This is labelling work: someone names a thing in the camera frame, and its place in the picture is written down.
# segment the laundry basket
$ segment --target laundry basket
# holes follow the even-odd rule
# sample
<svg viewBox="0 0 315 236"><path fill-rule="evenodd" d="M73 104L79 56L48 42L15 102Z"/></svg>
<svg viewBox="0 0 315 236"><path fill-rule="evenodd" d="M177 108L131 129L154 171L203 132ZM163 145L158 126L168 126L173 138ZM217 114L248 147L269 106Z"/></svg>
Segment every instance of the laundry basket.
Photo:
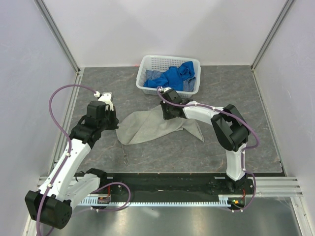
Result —
<svg viewBox="0 0 315 236"><path fill-rule="evenodd" d="M192 61L193 68L195 70L196 82L192 92L177 91L181 98L190 98L192 95L196 94L199 90L200 85L200 62L196 59L191 58L178 58L178 57L168 57L168 56L154 56L147 55L144 56L137 75L136 85L141 89L145 94L157 94L156 88L143 87L144 82L146 81L146 71L147 70L158 70L164 72L168 70L170 66L181 66L186 61Z"/></svg>

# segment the gray fabric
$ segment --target gray fabric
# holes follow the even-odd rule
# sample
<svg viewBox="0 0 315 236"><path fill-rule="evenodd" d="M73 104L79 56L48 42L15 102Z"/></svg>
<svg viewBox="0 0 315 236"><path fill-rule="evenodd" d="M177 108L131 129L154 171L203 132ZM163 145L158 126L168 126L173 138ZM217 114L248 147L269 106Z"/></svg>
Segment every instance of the gray fabric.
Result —
<svg viewBox="0 0 315 236"><path fill-rule="evenodd" d="M161 106L149 111L134 112L118 126L117 137L123 145L144 143L183 129L204 141L200 127L194 119L164 120Z"/></svg>

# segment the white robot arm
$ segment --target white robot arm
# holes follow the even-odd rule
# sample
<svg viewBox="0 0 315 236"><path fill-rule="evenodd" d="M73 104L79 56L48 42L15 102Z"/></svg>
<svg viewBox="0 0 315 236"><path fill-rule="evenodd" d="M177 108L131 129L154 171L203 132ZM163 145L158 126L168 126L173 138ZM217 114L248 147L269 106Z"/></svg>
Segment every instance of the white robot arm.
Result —
<svg viewBox="0 0 315 236"><path fill-rule="evenodd" d="M226 151L227 169L226 175L234 182L241 180L245 175L244 156L250 134L249 130L236 119L230 118L217 111L225 111L243 119L233 105L226 107L212 107L213 110L202 107L203 105L189 99L182 99L172 88L162 88L161 96L173 104L183 105L182 107L172 106L161 101L163 118L172 119L182 117L196 119L213 126L218 141Z"/></svg>
<svg viewBox="0 0 315 236"><path fill-rule="evenodd" d="M68 144L53 171L39 190L29 191L25 197L30 216L36 220L39 203L49 187L46 201L41 211L40 222L62 229L68 223L72 210L91 192L97 190L100 180L106 178L106 172L90 169L76 184L69 187L79 165L91 151L104 130L114 130L118 125L112 94L103 93L98 101L92 101L87 107L87 114L72 129L70 138L72 143L71 156L67 157ZM52 185L51 179L57 169L64 163Z"/></svg>

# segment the metal frame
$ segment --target metal frame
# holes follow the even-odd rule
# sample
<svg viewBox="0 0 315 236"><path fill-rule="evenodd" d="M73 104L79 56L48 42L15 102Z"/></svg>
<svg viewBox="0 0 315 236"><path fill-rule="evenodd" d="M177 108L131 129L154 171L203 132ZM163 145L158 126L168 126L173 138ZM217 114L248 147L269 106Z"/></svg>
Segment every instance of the metal frame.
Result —
<svg viewBox="0 0 315 236"><path fill-rule="evenodd" d="M52 30L54 36L56 37L56 39L57 39L58 43L60 44L61 48L63 49L64 53L66 54L73 69L75 71L77 71L78 74L77 74L77 78L76 78L75 83L80 84L84 70L80 71L79 66L77 65L77 63L76 63L72 53L70 52L69 48L67 47L67 45L66 45L60 31L58 30L50 12L48 11L44 1L43 0L34 0L34 1L36 2L38 8L41 10L45 20L47 21L47 24L49 25L50 29ZM272 42L275 34L279 30L284 18L288 14L288 12L291 9L291 7L293 6L294 2L295 2L295 0L287 0L286 1L286 3L284 4L283 8L281 9L276 21L274 22L274 24L273 24L271 30L269 31L263 45L261 46L257 56L255 57L252 65L251 65L253 77L254 77L254 80L255 80L255 83L257 86L257 90L259 93L261 104L262 104L264 112L266 114L268 126L270 128L272 138L273 138L273 141L275 143L276 151L277 151L277 154L280 157L280 159L281 159L281 156L280 156L280 152L279 152L279 149L278 149L278 146L276 143L275 134L273 132L273 127L272 127L272 124L270 122L268 110L266 109L266 106L263 102L263 99L261 96L261 91L260 91L259 84L257 82L254 70L257 68L257 65L259 64L261 58L263 57L266 50L268 49L270 43ZM63 120L63 128L66 131L69 130L71 117L73 114L78 90L79 90L79 88L73 88L72 94L70 97L70 101L68 104L68 108L66 111L66 115L65 115L64 120ZM60 136L59 136L58 141L57 141L57 145L56 145L55 150L54 150L54 155L53 155L54 163L56 163L56 161L59 159L64 147L65 147L65 137L62 135L62 133L60 133ZM46 177L41 177L38 185L41 185L45 179L46 179ZM71 181L70 185L73 185L75 183L76 183L76 180L73 179ZM304 200L304 197L302 195L302 191L300 189L300 186L299 186L296 178L294 178L294 177L257 177L256 178L256 184L257 184L256 196L255 196L256 198L260 198L260 197L272 197L272 198L291 197L291 201L292 201L292 204L294 207L294 213L296 215L298 225L300 227L302 235L303 236L313 236L313 235L315 236L314 228L312 227L312 225L310 224L310 221L308 219L309 214L307 212L305 200ZM87 201L89 202L89 199L88 199L89 197L97 197L97 196L101 196L101 194L93 194L91 196L88 196L84 201L85 201L85 203ZM227 196L237 197L237 195L234 195L234 196L233 195L221 195L222 198L227 197ZM34 221L32 221L30 217L28 217L23 235L24 236L36 235L36 223Z"/></svg>
<svg viewBox="0 0 315 236"><path fill-rule="evenodd" d="M38 183L38 186L40 186L47 177L41 177ZM75 178L72 179L70 186L74 185L77 181ZM293 207L294 207L294 213L296 215L300 230L302 232L303 236L315 236L312 226L308 219L308 213L306 211L306 205L304 201L304 197L302 195L301 188L299 186L298 180L295 177L257 177L256 178L256 198L281 198L281 197L290 197ZM86 205L86 202L92 203L93 201L89 202L89 198L95 198L95 197L102 197L104 195L102 194L91 194L91 196L88 196L85 198L85 200L82 201L81 205ZM224 199L225 197L239 197L239 196L233 196L233 195L221 195L220 197ZM115 203L113 205L120 206L122 203ZM145 203L134 203L132 207L141 207L146 205ZM192 203L189 206L202 206L202 207L213 207L213 203ZM165 204L156 203L154 204L155 207L161 206L164 207ZM36 222L32 221L30 217L28 217L25 230L23 233L23 236L34 236L36 235Z"/></svg>
<svg viewBox="0 0 315 236"><path fill-rule="evenodd" d="M256 69L257 65L259 64L261 58L263 57L266 50L268 49L272 39L274 38L277 31L279 30L279 27L281 26L285 16L287 15L289 10L291 9L294 2L295 2L295 0L287 0L285 2L285 4L284 4L283 8L281 9L276 21L274 22L273 26L271 27L271 30L269 31L264 43L262 44L255 60L253 61L252 65L251 65L252 70Z"/></svg>
<svg viewBox="0 0 315 236"><path fill-rule="evenodd" d="M77 62L75 61L70 49L68 48L62 34L60 33L52 15L50 14L44 0L34 0L36 5L38 6L39 10L41 11L43 17L45 18L50 30L52 31L53 35L55 36L56 40L58 41L59 45L61 46L64 54L68 58L72 68L76 71L80 71L80 67L78 66Z"/></svg>

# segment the white panel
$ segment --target white panel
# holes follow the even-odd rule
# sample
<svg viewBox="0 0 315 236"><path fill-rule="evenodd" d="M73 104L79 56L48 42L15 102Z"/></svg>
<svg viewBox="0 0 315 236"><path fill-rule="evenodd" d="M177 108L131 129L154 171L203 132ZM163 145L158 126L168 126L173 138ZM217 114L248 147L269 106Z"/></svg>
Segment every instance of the white panel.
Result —
<svg viewBox="0 0 315 236"><path fill-rule="evenodd" d="M74 79L34 1L5 1L0 7L0 235L22 234L28 215L24 197L48 172L57 140L49 97ZM53 102L57 120L69 94L61 92Z"/></svg>
<svg viewBox="0 0 315 236"><path fill-rule="evenodd" d="M257 68L284 167L315 220L315 1L295 1Z"/></svg>
<svg viewBox="0 0 315 236"><path fill-rule="evenodd" d="M45 0L81 67L144 55L251 64L285 0Z"/></svg>

